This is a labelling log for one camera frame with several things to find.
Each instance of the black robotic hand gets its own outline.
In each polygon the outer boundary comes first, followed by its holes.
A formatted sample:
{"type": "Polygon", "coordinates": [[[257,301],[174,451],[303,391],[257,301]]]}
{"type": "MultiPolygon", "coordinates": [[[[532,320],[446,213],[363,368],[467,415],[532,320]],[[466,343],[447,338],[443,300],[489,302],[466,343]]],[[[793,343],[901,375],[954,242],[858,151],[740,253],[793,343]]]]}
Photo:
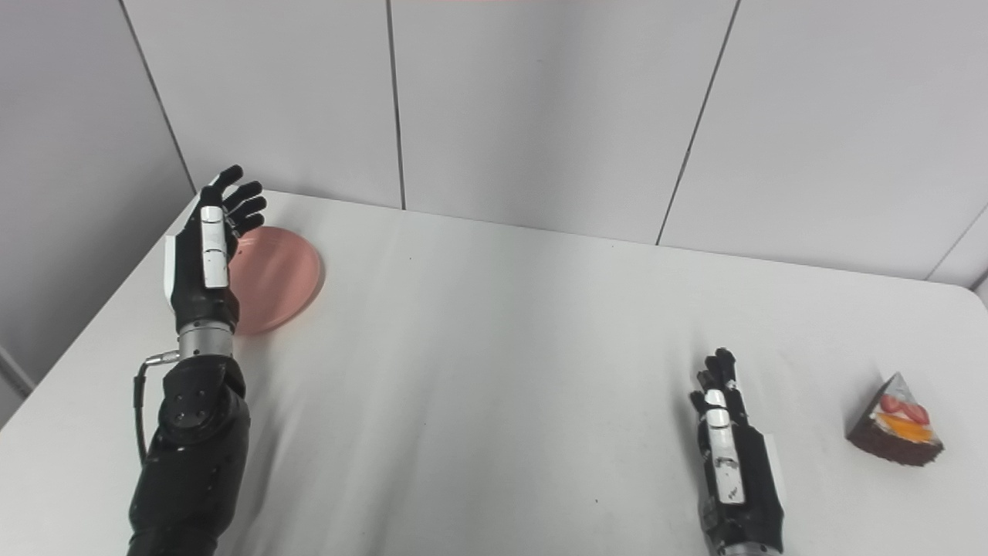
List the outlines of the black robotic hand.
{"type": "Polygon", "coordinates": [[[237,252],[237,239],[264,223],[259,213],[268,205],[256,181],[239,186],[223,199],[223,192],[241,177],[243,169],[233,165],[203,188],[166,255],[175,330],[195,321],[220,322],[231,329],[237,326],[240,304],[228,287],[226,264],[237,252]]]}
{"type": "Polygon", "coordinates": [[[730,351],[717,349],[697,374],[702,391],[690,394],[708,490],[702,528],[718,554],[782,554],[782,504],[765,437],[748,422],[734,362],[730,351]]]}

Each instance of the strawberry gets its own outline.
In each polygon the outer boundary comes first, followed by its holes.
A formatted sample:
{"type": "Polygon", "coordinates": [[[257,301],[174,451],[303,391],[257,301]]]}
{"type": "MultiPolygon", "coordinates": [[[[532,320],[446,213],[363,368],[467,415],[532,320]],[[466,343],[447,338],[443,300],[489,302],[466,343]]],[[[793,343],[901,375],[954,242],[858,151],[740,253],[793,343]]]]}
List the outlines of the strawberry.
{"type": "Polygon", "coordinates": [[[902,409],[902,402],[895,398],[894,396],[889,396],[888,394],[881,395],[881,410],[887,414],[894,414],[895,412],[902,409]]]}
{"type": "Polygon", "coordinates": [[[902,413],[918,424],[930,424],[930,414],[919,404],[902,404],[902,413]]]}

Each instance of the robotic arm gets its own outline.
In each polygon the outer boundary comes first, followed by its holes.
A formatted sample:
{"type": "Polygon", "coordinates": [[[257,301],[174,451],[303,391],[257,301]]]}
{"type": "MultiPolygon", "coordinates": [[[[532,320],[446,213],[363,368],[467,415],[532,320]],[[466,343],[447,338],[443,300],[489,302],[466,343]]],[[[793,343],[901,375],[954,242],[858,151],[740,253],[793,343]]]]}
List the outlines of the robotic arm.
{"type": "Polygon", "coordinates": [[[748,423],[737,389],[734,355],[720,348],[705,360],[690,394],[700,417],[698,442],[708,496],[700,521],[721,556],[782,554],[782,504],[765,437],[748,423]]]}
{"type": "Polygon", "coordinates": [[[158,428],[144,453],[130,504],[128,556],[211,556],[233,520],[247,459],[250,413],[243,374],[233,359],[240,316],[226,264],[237,239],[264,223],[258,182],[223,191],[243,176],[223,170],[203,188],[182,231],[166,249],[179,349],[149,358],[135,379],[135,406],[146,365],[179,359],[164,378],[158,428]]]}

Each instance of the robot forearm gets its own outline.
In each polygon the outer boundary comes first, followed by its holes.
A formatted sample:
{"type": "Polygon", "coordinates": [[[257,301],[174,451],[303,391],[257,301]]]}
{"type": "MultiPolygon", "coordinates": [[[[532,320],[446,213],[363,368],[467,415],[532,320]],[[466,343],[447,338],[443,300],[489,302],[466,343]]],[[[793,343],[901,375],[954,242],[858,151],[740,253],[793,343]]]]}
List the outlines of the robot forearm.
{"type": "Polygon", "coordinates": [[[128,556],[208,556],[229,526],[247,457],[250,414],[231,357],[182,360],[164,379],[165,401],[133,502],[128,556]]]}

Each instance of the wrist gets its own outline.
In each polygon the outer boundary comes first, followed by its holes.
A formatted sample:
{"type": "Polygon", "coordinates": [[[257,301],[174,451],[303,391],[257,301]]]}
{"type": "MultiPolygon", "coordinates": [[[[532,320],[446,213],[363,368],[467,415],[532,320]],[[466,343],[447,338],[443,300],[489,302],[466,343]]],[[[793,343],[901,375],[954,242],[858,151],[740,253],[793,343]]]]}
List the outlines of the wrist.
{"type": "Polygon", "coordinates": [[[193,321],[179,328],[179,356],[233,356],[233,327],[222,321],[193,321]]]}

